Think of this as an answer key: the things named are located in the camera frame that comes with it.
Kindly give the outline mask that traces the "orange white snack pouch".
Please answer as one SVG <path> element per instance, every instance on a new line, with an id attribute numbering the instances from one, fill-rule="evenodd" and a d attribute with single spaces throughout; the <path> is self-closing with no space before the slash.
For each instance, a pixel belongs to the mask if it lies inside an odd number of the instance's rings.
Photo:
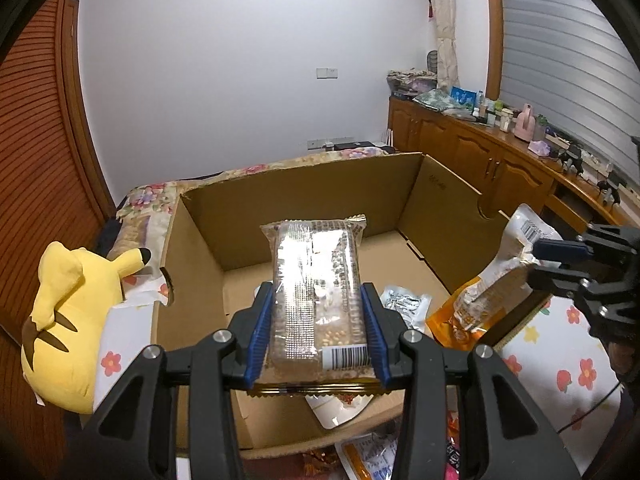
<path id="1" fill-rule="evenodd" d="M 534 256 L 536 241 L 561 238 L 528 205 L 518 206 L 504 228 L 495 258 L 426 319 L 434 339 L 446 348 L 472 349 L 481 336 L 533 292 L 527 285 L 533 266 L 559 266 Z"/>

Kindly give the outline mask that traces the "peanut brittle clear pack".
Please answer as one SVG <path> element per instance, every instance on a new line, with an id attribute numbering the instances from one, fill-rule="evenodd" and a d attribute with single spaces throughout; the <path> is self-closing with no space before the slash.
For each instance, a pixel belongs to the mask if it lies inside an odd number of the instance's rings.
<path id="1" fill-rule="evenodd" d="M 358 248 L 367 218 L 264 224 L 272 259 L 270 341 L 252 396 L 373 394 Z"/>

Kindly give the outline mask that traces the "floral white bed sheet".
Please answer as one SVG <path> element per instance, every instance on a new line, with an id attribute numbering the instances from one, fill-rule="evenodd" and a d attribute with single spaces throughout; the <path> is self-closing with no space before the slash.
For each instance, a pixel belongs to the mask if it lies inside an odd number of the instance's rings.
<path id="1" fill-rule="evenodd" d="M 163 278 L 130 276 L 124 281 L 125 299 L 108 312 L 100 343 L 94 400 L 101 402 L 140 351 L 151 342 L 155 313 L 168 310 L 169 287 Z M 593 465 L 620 408 L 622 387 L 611 370 L 602 344 L 588 334 L 585 317 L 570 300 L 551 298 L 516 335 L 499 349 L 499 354 L 526 391 L 548 417 L 566 445 L 581 474 Z M 314 430 L 314 439 L 284 446 L 278 455 L 310 453 L 372 431 L 396 434 L 393 422 L 380 408 L 397 411 L 401 393 L 374 396 L 364 411 L 350 422 L 332 430 L 323 429 L 305 398 L 274 396 L 248 398 L 257 420 L 265 420 L 268 408 L 276 421 L 267 429 L 278 437 L 292 437 Z M 291 429 L 280 429 L 284 415 L 293 417 Z"/>

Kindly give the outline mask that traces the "wooden sideboard cabinet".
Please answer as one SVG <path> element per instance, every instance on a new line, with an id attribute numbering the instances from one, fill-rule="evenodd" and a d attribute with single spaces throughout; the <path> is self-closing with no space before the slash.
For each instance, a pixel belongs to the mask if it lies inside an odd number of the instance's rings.
<path id="1" fill-rule="evenodd" d="M 597 185 L 563 174 L 557 160 L 539 157 L 528 144 L 497 128 L 462 122 L 393 96 L 387 128 L 400 152 L 432 156 L 480 192 L 485 216 L 513 214 L 527 204 L 565 236 L 590 224 L 638 226 L 618 205 L 605 206 Z"/>

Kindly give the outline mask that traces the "purple cloth item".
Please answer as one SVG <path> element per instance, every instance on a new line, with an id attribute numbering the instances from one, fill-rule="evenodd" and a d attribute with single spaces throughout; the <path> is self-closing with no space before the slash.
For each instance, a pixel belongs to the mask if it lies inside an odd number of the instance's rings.
<path id="1" fill-rule="evenodd" d="M 551 153 L 550 145 L 544 140 L 530 142 L 527 149 L 538 157 L 548 157 Z"/>

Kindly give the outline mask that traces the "yellow Pikachu plush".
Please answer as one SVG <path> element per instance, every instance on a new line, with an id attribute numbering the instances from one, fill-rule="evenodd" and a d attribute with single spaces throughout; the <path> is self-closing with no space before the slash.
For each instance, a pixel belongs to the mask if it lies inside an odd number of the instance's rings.
<path id="1" fill-rule="evenodd" d="M 146 248 L 108 260 L 83 247 L 47 246 L 21 346 L 23 377 L 44 403 L 81 415 L 92 412 L 108 312 L 124 301 L 122 281 L 141 271 L 151 257 Z"/>

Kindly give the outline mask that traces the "white orange flat pouch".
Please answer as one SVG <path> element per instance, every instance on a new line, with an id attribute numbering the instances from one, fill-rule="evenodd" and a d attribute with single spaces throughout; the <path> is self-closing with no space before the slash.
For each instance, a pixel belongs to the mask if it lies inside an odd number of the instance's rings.
<path id="1" fill-rule="evenodd" d="M 396 434 L 372 431 L 335 445 L 350 480 L 390 480 L 397 451 Z"/>

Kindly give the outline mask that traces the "pink kettle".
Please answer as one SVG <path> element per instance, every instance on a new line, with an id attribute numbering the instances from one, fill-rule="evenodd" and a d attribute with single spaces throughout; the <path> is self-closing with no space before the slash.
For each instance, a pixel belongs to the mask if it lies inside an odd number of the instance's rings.
<path id="1" fill-rule="evenodd" d="M 530 104 L 525 103 L 523 109 L 516 118 L 514 126 L 514 136 L 521 141 L 530 143 L 534 140 L 534 134 L 536 129 L 536 118 L 533 112 L 533 107 Z"/>

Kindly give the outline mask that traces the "brown cardboard box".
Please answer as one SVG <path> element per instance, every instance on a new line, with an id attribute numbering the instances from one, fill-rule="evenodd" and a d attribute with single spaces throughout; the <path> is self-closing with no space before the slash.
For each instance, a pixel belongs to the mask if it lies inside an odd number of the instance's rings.
<path id="1" fill-rule="evenodd" d="M 404 396 L 376 396 L 356 418 L 322 427 L 303 396 L 280 385 L 372 382 L 362 366 L 366 332 L 359 287 L 390 285 L 434 304 L 480 274 L 498 252 L 516 208 L 539 208 L 498 170 L 482 190 L 421 153 L 268 169 L 200 182 L 176 200 L 162 263 L 171 297 L 154 339 L 168 350 L 196 344 L 276 285 L 273 331 L 252 392 L 232 394 L 245 458 L 306 452 L 397 417 Z"/>

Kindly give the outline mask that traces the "white red snack packet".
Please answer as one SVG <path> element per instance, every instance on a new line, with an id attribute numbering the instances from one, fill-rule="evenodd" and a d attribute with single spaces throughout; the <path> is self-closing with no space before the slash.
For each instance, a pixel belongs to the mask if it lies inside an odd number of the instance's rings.
<path id="1" fill-rule="evenodd" d="M 311 411 L 318 419 L 320 426 L 332 430 L 350 422 L 366 409 L 373 396 L 305 396 Z"/>

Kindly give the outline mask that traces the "blue picture card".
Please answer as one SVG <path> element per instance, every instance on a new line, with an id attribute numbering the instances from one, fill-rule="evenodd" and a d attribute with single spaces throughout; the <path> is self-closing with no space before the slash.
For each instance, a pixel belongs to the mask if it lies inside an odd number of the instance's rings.
<path id="1" fill-rule="evenodd" d="M 450 98 L 457 103 L 457 106 L 464 107 L 467 110 L 474 110 L 474 107 L 476 107 L 477 93 L 474 91 L 453 86 L 450 90 Z"/>

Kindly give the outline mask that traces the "grey window blind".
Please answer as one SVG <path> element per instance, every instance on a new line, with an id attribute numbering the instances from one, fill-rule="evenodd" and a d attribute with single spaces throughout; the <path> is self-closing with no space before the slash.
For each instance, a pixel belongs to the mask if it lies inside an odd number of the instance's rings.
<path id="1" fill-rule="evenodd" d="M 500 98 L 639 179 L 639 70 L 591 0 L 502 0 Z"/>

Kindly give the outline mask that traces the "folded clothes pile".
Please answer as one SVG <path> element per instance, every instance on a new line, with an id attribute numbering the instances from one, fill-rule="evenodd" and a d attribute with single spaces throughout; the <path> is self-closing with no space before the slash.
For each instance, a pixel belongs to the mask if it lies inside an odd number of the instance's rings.
<path id="1" fill-rule="evenodd" d="M 411 100 L 437 86 L 437 76 L 430 70 L 390 70 L 386 75 L 390 95 L 398 99 Z"/>

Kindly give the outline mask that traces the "beige curtain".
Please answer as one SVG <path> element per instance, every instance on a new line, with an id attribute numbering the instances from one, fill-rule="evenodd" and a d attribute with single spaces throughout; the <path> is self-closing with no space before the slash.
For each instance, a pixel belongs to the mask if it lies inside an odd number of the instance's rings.
<path id="1" fill-rule="evenodd" d="M 437 85 L 450 90 L 459 84 L 456 52 L 456 0 L 431 0 L 437 44 Z"/>

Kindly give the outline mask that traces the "white wall switch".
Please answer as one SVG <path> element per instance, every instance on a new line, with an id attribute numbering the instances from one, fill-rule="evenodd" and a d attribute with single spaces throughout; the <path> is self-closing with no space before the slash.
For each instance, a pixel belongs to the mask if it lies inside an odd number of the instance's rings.
<path id="1" fill-rule="evenodd" d="M 317 68 L 316 78 L 317 79 L 337 79 L 338 70 L 336 68 L 327 68 L 327 67 Z"/>

